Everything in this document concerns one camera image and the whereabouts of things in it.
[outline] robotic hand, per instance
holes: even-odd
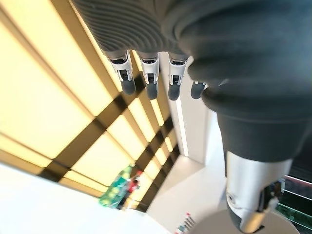
[[[127,94],[129,50],[157,97],[159,52],[169,54],[177,100],[187,58],[193,98],[217,112],[227,151],[227,203],[244,233],[278,202],[271,184],[289,172],[311,127],[311,0],[73,0]]]

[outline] ceiling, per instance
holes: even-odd
[[[163,83],[150,101],[131,52],[136,93],[122,93],[69,1],[2,0],[0,21],[0,161],[93,196],[134,162],[146,210],[179,156]]]

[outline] green bottle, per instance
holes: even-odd
[[[108,190],[99,198],[99,204],[112,208],[116,208],[118,206],[127,192],[130,173],[133,167],[134,164],[132,163],[118,173]]]

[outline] led light strip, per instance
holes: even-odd
[[[177,117],[179,120],[180,131],[181,131],[181,138],[182,138],[182,147],[184,151],[184,156],[189,156],[189,151],[187,148],[186,142],[186,134],[185,134],[185,127],[184,127],[184,120],[183,120],[183,113],[182,113],[182,105],[180,97],[176,100],[176,110],[177,110]]]

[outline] metal robot arm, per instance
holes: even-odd
[[[261,229],[265,215],[278,204],[272,183],[289,172],[292,159],[260,162],[227,153],[226,199],[234,225],[243,233]]]

